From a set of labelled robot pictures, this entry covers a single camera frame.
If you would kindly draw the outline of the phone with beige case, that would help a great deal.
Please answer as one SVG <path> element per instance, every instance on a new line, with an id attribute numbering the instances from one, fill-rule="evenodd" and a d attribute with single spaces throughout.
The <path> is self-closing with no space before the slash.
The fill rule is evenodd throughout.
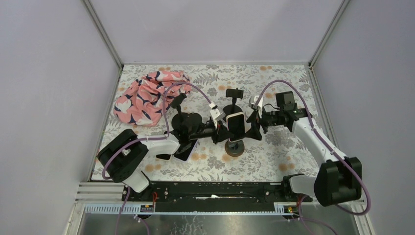
<path id="1" fill-rule="evenodd" d="M 245 137 L 245 115 L 243 112 L 230 114 L 226 117 L 228 131 L 233 134 L 229 142 L 236 142 Z"/>

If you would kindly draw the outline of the wooden base phone stand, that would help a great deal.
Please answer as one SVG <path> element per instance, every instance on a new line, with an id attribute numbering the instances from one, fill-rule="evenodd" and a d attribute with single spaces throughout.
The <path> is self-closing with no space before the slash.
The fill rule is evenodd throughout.
<path id="1" fill-rule="evenodd" d="M 225 152 L 230 155 L 231 157 L 239 157 L 245 151 L 245 145 L 242 140 L 230 142 L 227 141 L 225 143 Z"/>

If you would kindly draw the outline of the phone with purple case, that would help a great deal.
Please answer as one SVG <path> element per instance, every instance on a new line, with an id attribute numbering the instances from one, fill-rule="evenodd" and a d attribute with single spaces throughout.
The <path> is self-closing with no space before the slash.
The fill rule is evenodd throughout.
<path id="1" fill-rule="evenodd" d="M 191 140 L 187 143 L 181 144 L 178 150 L 173 154 L 173 157 L 180 161 L 186 162 L 192 154 L 197 142 L 197 140 Z"/>

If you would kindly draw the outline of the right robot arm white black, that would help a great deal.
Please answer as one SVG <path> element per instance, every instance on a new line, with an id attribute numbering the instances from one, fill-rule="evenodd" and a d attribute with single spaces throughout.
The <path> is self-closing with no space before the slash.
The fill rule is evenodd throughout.
<path id="1" fill-rule="evenodd" d="M 298 108 L 292 92 L 276 94 L 276 111 L 267 112 L 263 99 L 252 96 L 249 107 L 253 113 L 247 122 L 251 124 L 247 138 L 262 139 L 271 126 L 284 126 L 299 138 L 314 157 L 319 171 L 317 176 L 294 174 L 283 177 L 281 197 L 288 202 L 299 195 L 314 197 L 322 206 L 331 206 L 360 199 L 362 164 L 350 158 L 324 135 L 306 108 Z"/>

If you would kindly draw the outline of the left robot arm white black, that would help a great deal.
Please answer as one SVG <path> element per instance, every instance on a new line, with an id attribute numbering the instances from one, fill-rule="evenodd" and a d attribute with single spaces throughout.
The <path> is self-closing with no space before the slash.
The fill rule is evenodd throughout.
<path id="1" fill-rule="evenodd" d="M 132 129 L 121 132 L 97 155 L 104 167 L 104 179 L 129 186 L 138 200 L 146 201 L 152 194 L 150 180 L 138 168 L 145 157 L 186 162 L 199 139 L 219 143 L 233 137 L 220 120 L 203 122 L 197 113 L 176 114 L 171 123 L 169 135 L 139 138 Z"/>

